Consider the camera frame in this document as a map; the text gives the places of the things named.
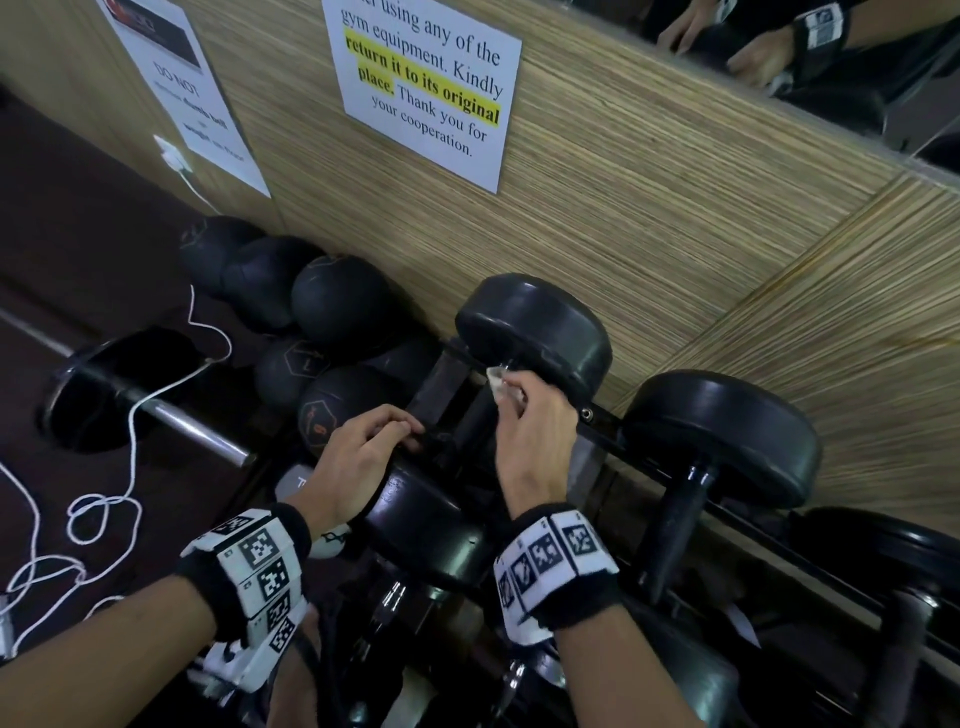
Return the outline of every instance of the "medicine ball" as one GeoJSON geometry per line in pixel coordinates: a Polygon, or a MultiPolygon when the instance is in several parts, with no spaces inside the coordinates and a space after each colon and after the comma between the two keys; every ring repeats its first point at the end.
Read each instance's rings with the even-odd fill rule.
{"type": "Polygon", "coordinates": [[[363,364],[329,369],[300,397],[300,437],[320,454],[333,430],[381,404],[403,406],[403,385],[396,379],[363,364]]]}
{"type": "Polygon", "coordinates": [[[223,298],[222,276],[229,260],[247,243],[266,234],[239,217],[205,217],[180,236],[180,262],[198,290],[223,298]]]}
{"type": "Polygon", "coordinates": [[[290,331],[295,327],[290,289],[303,267],[322,252],[292,235],[254,240],[237,251],[224,269],[224,299],[253,331],[290,331]]]}
{"type": "Polygon", "coordinates": [[[271,344],[253,367],[256,392],[279,412],[296,414],[300,395],[331,366],[330,357],[301,336],[271,344]]]}
{"type": "Polygon", "coordinates": [[[430,375],[443,350],[444,345],[436,336],[421,329],[363,363],[399,381],[407,396],[406,403],[409,403],[430,375]]]}
{"type": "Polygon", "coordinates": [[[297,276],[294,318],[322,347],[368,349],[389,329],[399,304],[383,275],[363,258],[325,255],[297,276]]]}

